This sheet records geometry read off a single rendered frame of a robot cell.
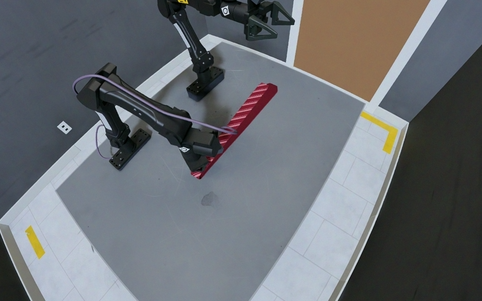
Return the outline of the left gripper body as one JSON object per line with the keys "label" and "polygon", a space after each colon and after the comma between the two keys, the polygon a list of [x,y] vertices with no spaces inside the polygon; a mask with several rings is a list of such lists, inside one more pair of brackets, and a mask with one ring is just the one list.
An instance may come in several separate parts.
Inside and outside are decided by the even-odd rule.
{"label": "left gripper body", "polygon": [[266,13],[270,11],[270,17],[273,15],[273,4],[276,1],[268,2],[264,1],[256,5],[252,0],[247,0],[247,4],[241,2],[241,5],[236,5],[233,10],[233,17],[236,22],[242,23],[244,25],[244,34],[246,35],[246,40],[248,40],[248,20],[252,15],[257,16],[264,23],[268,22],[268,17]]}

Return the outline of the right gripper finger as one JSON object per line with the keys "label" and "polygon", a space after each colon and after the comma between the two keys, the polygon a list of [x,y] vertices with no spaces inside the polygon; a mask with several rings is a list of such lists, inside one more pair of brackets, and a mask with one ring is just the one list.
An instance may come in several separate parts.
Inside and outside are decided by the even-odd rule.
{"label": "right gripper finger", "polygon": [[[208,164],[207,164],[207,165],[208,165]],[[200,167],[199,169],[195,170],[195,172],[202,173],[202,172],[203,172],[203,171],[206,169],[206,166],[207,166],[207,165],[203,165],[203,166],[201,166],[201,167],[202,167],[202,169],[200,169],[200,168],[201,168],[201,167]],[[194,172],[194,173],[195,173],[195,172]]]}

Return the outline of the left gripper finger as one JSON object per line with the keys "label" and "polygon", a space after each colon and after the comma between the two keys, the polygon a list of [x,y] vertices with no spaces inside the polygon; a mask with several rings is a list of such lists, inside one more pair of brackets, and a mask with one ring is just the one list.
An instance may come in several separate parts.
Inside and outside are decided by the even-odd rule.
{"label": "left gripper finger", "polygon": [[[271,35],[261,35],[257,36],[257,26],[265,29],[268,31]],[[249,41],[257,41],[257,40],[263,40],[263,39],[274,39],[277,38],[277,33],[270,28],[266,23],[264,23],[262,20],[257,18],[255,15],[252,15],[249,17],[249,23],[248,23],[248,40]]]}
{"label": "left gripper finger", "polygon": [[[282,21],[279,20],[279,11],[286,16],[290,21]],[[295,20],[289,15],[287,11],[283,8],[283,6],[279,2],[274,2],[273,4],[273,15],[272,15],[272,25],[273,26],[289,26],[294,25]]]}

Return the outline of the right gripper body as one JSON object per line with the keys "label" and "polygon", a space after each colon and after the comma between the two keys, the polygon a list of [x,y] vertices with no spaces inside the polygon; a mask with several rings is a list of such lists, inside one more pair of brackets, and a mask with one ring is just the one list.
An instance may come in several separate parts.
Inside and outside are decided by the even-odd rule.
{"label": "right gripper body", "polygon": [[194,152],[189,154],[182,153],[182,156],[191,172],[195,172],[195,170],[199,169],[199,167],[209,163],[206,156]]}

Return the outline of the red striped necktie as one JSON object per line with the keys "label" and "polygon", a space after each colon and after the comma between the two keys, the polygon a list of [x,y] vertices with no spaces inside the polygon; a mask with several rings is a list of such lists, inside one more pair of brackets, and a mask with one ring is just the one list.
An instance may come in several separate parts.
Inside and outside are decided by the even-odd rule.
{"label": "red striped necktie", "polygon": [[[235,142],[235,140],[242,134],[242,132],[249,126],[249,124],[256,118],[256,116],[262,111],[262,109],[269,103],[269,101],[275,96],[278,89],[274,84],[264,84],[261,83],[249,96],[242,107],[237,111],[235,116],[230,120],[229,124],[221,132],[218,139],[222,147],[224,148],[223,153]],[[238,131],[237,135],[233,135],[235,131]],[[216,157],[206,158],[209,164],[206,169],[202,172],[195,172],[191,175],[195,176],[197,179],[202,179],[202,177],[208,172],[208,170],[214,165],[214,163],[222,156],[223,153],[217,154]]]}

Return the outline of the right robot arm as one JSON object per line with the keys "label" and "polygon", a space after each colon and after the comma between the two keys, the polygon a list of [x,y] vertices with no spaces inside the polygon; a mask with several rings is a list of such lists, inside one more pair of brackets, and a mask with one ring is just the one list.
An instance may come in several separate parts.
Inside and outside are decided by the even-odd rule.
{"label": "right robot arm", "polygon": [[112,147],[119,148],[109,160],[116,169],[119,170],[150,135],[139,128],[130,138],[129,126],[122,122],[115,105],[145,121],[182,153],[194,152],[213,158],[223,153],[224,148],[216,135],[213,135],[214,130],[212,134],[201,132],[199,128],[192,128],[192,122],[170,116],[167,113],[191,119],[185,110],[171,108],[146,97],[119,78],[116,71],[117,66],[107,63],[95,73],[106,80],[91,78],[77,94],[79,102],[99,116]]}

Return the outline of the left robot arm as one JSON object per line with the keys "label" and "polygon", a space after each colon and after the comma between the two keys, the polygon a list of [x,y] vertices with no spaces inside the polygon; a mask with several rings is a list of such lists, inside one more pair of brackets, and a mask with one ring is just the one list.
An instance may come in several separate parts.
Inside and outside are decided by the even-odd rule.
{"label": "left robot arm", "polygon": [[241,5],[241,2],[236,0],[157,0],[159,12],[175,26],[189,50],[194,65],[192,70],[197,74],[197,79],[186,88],[186,91],[195,96],[216,80],[223,70],[215,66],[209,68],[213,65],[214,58],[196,36],[186,15],[186,5],[196,8],[202,15],[221,14],[222,17],[235,21],[233,10],[237,4]]}

